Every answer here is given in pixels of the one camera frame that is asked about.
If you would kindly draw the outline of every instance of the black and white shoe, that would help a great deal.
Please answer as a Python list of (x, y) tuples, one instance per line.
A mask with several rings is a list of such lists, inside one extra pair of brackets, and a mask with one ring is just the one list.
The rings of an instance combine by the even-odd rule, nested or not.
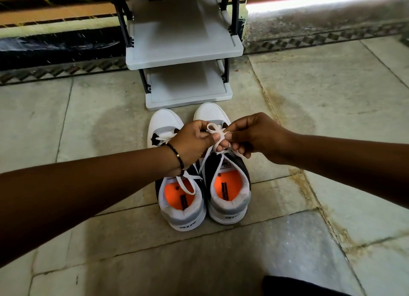
[(207, 150), (199, 169), (206, 186), (206, 201), (210, 217), (224, 225), (243, 219), (251, 198), (249, 174), (238, 152), (226, 149), (216, 152), (224, 139), (224, 129), (231, 124), (226, 113), (214, 103), (204, 103), (196, 111), (194, 120), (210, 122), (207, 131), (219, 133), (221, 138)]
[[(155, 112), (148, 129), (148, 147), (158, 147), (173, 138), (183, 127), (176, 113), (168, 109)], [(204, 184), (196, 164), (182, 177), (166, 177), (155, 182), (156, 197), (162, 215), (178, 231), (199, 226), (206, 216)]]

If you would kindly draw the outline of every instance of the orange insole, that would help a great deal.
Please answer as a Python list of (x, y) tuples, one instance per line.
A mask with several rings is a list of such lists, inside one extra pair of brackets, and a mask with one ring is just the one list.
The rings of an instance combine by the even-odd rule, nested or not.
[[(189, 180), (182, 181), (187, 190), (193, 192), (193, 187)], [(182, 190), (178, 182), (165, 185), (165, 198), (170, 206), (176, 210), (184, 210), (190, 206), (195, 199), (194, 195), (189, 195)]]
[(232, 201), (241, 190), (241, 176), (237, 170), (219, 173), (214, 181), (214, 189), (219, 198)]

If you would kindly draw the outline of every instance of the shelf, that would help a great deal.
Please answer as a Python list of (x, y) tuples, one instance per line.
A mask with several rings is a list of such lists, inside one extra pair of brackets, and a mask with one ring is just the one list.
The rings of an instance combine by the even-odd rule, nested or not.
[(145, 95), (150, 111), (229, 100), (233, 96), (229, 83), (223, 83), (221, 60), (162, 66), (144, 72), (151, 85), (151, 93)]
[(231, 36), (228, 12), (220, 0), (132, 0), (134, 20), (128, 32), (134, 40), (126, 48), (130, 70), (241, 56), (238, 35)]

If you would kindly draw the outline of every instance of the person's left arm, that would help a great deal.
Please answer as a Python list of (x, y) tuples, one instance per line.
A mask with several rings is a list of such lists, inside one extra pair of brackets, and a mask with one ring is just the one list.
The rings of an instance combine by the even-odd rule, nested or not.
[[(215, 143), (186, 124), (169, 142), (186, 167)], [(168, 146), (0, 174), (0, 267), (166, 176), (181, 174)]]

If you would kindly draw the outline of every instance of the floor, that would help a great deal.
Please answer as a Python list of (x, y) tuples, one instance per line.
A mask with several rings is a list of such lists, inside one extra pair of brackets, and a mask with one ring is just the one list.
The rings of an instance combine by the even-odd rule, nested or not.
[[(233, 60), (230, 119), (409, 143), (409, 48), (397, 37)], [(139, 74), (0, 87), (0, 172), (145, 148)], [(173, 110), (182, 120), (196, 105)], [(177, 232), (153, 185), (0, 269), (4, 295), (261, 294), (265, 274), (351, 295), (409, 295), (409, 210), (261, 154), (246, 161), (248, 214)]]

